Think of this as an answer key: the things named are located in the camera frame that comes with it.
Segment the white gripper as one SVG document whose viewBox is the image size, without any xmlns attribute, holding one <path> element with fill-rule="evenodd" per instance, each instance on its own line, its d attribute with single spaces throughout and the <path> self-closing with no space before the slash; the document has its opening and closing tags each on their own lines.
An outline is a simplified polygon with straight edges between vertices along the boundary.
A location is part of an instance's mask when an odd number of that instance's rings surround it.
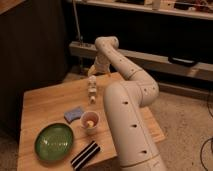
<svg viewBox="0 0 213 171">
<path fill-rule="evenodd" d="M 92 76 L 96 73 L 109 73 L 110 72 L 110 62 L 103 54 L 98 54 L 95 58 L 94 65 L 92 65 L 87 75 Z"/>
</svg>

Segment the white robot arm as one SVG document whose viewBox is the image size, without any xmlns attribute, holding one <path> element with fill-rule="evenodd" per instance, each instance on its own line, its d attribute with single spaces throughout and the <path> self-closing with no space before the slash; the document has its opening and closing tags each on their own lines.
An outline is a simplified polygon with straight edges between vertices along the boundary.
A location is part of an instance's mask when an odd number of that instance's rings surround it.
<svg viewBox="0 0 213 171">
<path fill-rule="evenodd" d="M 89 75 L 107 73 L 112 65 L 123 81 L 110 84 L 103 104 L 122 171 L 167 171 L 160 152 L 148 130 L 141 107 L 158 96 L 157 82 L 142 67 L 118 51 L 115 36 L 95 40 L 97 56 Z"/>
</svg>

